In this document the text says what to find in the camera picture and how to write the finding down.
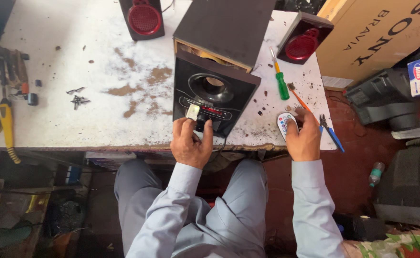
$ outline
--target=white table surface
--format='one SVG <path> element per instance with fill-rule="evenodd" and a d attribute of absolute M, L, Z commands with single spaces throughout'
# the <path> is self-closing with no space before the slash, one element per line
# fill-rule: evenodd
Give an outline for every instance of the white table surface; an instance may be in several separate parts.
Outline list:
<path fill-rule="evenodd" d="M 170 3 L 163 0 L 162 9 Z M 118 1 L 17 0 L 0 45 L 30 55 L 26 61 L 30 92 L 38 94 L 39 105 L 13 101 L 15 146 L 168 149 L 175 67 L 172 35 L 190 3 L 176 0 L 175 7 L 163 13 L 164 37 L 133 42 Z M 296 15 L 273 11 L 252 72 L 262 78 L 261 85 L 230 133 L 226 148 L 285 147 L 276 118 L 298 101 L 291 92 L 289 100 L 279 98 L 275 69 L 268 66 L 272 64 L 269 46 L 277 49 Z M 329 118 L 316 55 L 304 65 L 279 60 L 279 66 L 285 82 L 294 83 L 315 116 Z M 35 87 L 35 79 L 41 79 L 41 88 Z M 82 86 L 86 88 L 77 95 L 91 102 L 75 111 L 70 103 L 73 95 L 66 91 Z M 122 87 L 127 91 L 116 90 Z M 222 142 L 214 138 L 215 145 Z M 1 133 L 0 147 L 4 146 Z M 336 149 L 328 134 L 322 136 L 321 149 Z"/>

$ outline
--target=water bottle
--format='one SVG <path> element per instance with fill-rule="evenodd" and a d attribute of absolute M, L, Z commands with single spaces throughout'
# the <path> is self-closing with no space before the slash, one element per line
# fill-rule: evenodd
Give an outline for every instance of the water bottle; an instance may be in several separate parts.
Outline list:
<path fill-rule="evenodd" d="M 374 187 L 380 182 L 380 177 L 385 169 L 385 164 L 382 162 L 374 163 L 371 174 L 369 175 L 369 186 Z"/>

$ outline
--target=green screwdriver handle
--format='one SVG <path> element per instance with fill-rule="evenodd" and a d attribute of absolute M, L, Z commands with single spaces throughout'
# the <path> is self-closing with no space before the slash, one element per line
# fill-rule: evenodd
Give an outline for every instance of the green screwdriver handle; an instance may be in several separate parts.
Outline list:
<path fill-rule="evenodd" d="M 283 80 L 283 73 L 277 73 L 275 75 L 278 81 L 278 90 L 280 91 L 280 98 L 282 100 L 287 100 L 290 98 L 290 94 L 288 93 L 288 87 L 285 81 Z"/>

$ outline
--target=pliers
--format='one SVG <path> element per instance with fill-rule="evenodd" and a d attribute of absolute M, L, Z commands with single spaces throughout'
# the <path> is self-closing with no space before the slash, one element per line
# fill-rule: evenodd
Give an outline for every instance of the pliers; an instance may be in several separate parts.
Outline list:
<path fill-rule="evenodd" d="M 342 147 L 342 144 L 339 141 L 339 138 L 337 138 L 333 129 L 329 128 L 328 124 L 326 123 L 326 118 L 324 117 L 324 115 L 320 115 L 320 132 L 321 132 L 321 134 L 323 134 L 323 127 L 326 128 L 326 131 L 328 131 L 328 134 L 331 136 L 331 139 L 333 140 L 333 142 L 335 143 L 337 148 L 340 151 L 345 152 L 344 148 Z"/>

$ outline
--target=gray trousers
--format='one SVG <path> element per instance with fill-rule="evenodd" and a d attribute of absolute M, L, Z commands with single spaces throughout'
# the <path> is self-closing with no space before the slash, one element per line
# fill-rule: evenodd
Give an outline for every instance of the gray trousers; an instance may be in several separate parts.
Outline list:
<path fill-rule="evenodd" d="M 161 180 L 142 160 L 125 162 L 115 180 L 124 255 L 145 222 L 145 214 L 162 192 Z M 191 199 L 173 255 L 202 244 L 224 247 L 242 257 L 264 257 L 267 175 L 263 165 L 243 160 L 211 209 L 200 197 Z"/>

